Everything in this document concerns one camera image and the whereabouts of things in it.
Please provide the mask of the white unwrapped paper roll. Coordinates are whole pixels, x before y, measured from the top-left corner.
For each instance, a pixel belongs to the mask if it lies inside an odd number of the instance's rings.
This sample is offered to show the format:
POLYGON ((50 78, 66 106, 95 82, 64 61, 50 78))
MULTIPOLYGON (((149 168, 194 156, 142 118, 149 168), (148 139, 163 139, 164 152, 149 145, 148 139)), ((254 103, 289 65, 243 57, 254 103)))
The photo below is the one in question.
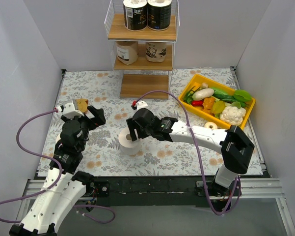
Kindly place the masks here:
POLYGON ((141 149, 141 139, 132 141, 129 129, 123 128, 118 136, 121 151, 127 155, 135 155, 141 149))

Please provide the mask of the black roll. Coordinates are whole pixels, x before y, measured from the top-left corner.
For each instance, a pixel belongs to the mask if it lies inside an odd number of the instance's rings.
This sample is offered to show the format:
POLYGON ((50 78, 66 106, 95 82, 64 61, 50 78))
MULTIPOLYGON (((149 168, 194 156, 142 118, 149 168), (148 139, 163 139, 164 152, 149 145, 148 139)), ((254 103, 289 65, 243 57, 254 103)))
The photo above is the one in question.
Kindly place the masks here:
POLYGON ((147 27, 146 0, 124 0, 123 11, 126 29, 141 31, 147 27))
POLYGON ((171 20, 172 0, 148 0, 148 27, 152 30, 166 30, 171 20))

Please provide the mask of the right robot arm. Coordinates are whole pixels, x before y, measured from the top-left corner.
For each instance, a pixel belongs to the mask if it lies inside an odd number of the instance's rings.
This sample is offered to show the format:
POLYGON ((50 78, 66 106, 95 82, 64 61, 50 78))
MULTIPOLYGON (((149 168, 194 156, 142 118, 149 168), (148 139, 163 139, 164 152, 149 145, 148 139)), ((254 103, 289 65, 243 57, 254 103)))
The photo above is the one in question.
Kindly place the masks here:
POLYGON ((255 148, 248 136, 235 125, 229 129, 189 127, 176 118, 158 118, 146 108, 138 110, 126 122, 132 141, 153 137, 158 141, 195 144, 221 154, 223 165, 208 187, 209 193, 215 196, 226 194, 235 178, 247 173, 255 148))

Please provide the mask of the brown roll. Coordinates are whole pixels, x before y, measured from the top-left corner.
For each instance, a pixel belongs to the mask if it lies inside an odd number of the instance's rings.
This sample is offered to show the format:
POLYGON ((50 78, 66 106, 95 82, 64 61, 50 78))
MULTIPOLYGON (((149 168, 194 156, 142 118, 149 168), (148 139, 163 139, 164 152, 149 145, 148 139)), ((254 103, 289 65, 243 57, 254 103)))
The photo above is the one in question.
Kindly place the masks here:
POLYGON ((116 41, 117 59, 125 65, 133 64, 138 59, 138 42, 116 41))
POLYGON ((165 42, 146 42, 146 59, 149 62, 163 62, 166 58, 166 47, 165 42))

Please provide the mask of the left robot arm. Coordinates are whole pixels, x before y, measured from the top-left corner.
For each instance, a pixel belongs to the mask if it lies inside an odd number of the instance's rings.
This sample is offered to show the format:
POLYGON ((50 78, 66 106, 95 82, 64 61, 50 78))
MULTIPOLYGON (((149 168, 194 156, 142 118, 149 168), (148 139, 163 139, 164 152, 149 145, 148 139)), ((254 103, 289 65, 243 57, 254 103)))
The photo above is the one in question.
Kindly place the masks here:
POLYGON ((72 102, 58 106, 64 121, 54 148, 53 160, 31 209, 19 224, 14 224, 11 236, 55 236, 64 218, 81 196, 91 196, 95 185, 91 175, 77 172, 91 130, 106 123, 103 109, 92 105, 87 110, 89 118, 72 102))

